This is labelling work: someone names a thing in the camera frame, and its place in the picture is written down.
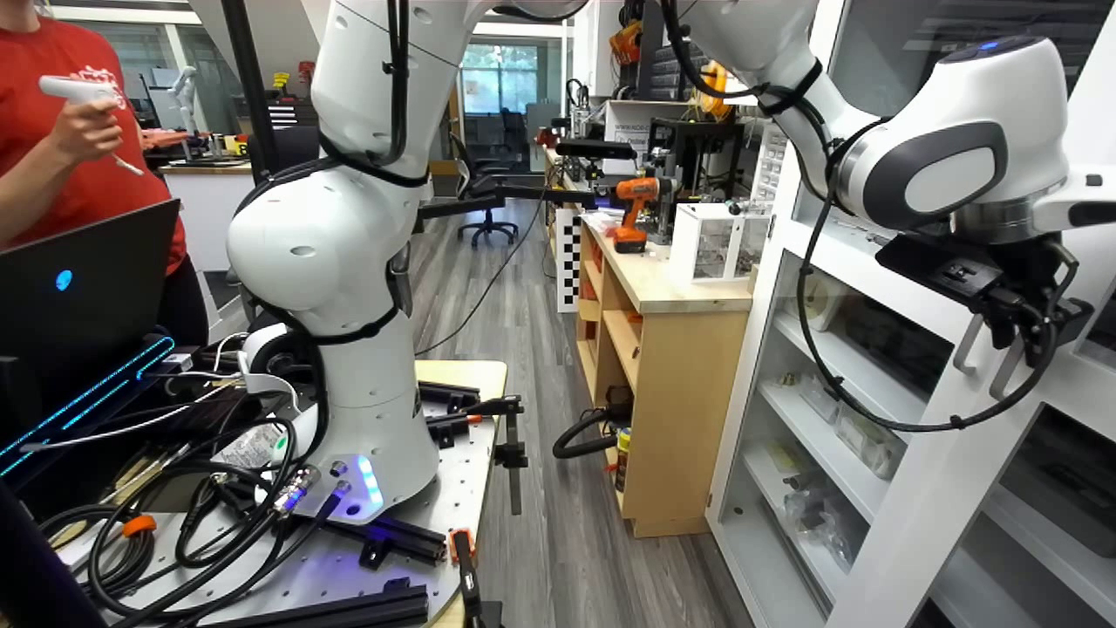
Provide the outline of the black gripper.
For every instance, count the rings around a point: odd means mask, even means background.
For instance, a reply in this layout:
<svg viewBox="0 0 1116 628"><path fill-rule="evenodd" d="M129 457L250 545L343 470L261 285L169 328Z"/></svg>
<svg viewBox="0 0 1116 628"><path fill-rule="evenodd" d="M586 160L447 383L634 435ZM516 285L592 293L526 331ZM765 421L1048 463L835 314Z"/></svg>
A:
<svg viewBox="0 0 1116 628"><path fill-rule="evenodd" d="M1069 298L1078 262L1058 237L981 245L965 237L897 234L876 251L876 262L964 303L994 331L1015 331L1012 349L1027 367L1035 367L1044 357L1038 319L1048 319L1048 358L1055 358L1097 314L1088 299Z"/></svg>

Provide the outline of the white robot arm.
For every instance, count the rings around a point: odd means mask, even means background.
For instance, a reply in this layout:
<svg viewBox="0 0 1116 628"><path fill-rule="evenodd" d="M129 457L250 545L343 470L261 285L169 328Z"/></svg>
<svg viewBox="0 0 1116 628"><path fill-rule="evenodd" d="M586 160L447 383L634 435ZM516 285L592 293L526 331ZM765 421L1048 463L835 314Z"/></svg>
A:
<svg viewBox="0 0 1116 628"><path fill-rule="evenodd" d="M471 32L491 12L586 0L333 0L310 80L321 155L257 184L227 230L249 293L318 353L310 477L289 515L365 527L436 477L412 322L391 262L418 223L426 155ZM820 200L1020 274L1020 251L1114 217L1114 184L1065 151L1069 82L1038 35L964 44L891 120L854 108L809 50L815 0L661 0L791 138Z"/></svg>

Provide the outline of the metal robot base table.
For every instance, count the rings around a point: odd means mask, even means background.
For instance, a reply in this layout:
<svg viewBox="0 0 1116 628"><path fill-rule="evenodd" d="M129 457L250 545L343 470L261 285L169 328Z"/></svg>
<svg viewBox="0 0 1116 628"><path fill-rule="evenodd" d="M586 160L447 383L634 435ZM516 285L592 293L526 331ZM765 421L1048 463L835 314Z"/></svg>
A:
<svg viewBox="0 0 1116 628"><path fill-rule="evenodd" d="M479 538L490 469L511 413L460 407L464 435L436 452L436 477L394 503L375 498L375 515L357 508L357 493L375 480L353 469L353 485L327 520L292 530L282 546L257 538L236 562L200 591L156 610L192 579L174 564L181 515L164 508L154 530L150 567L118 598L98 601L113 628L464 628L460 576L450 533Z"/></svg>

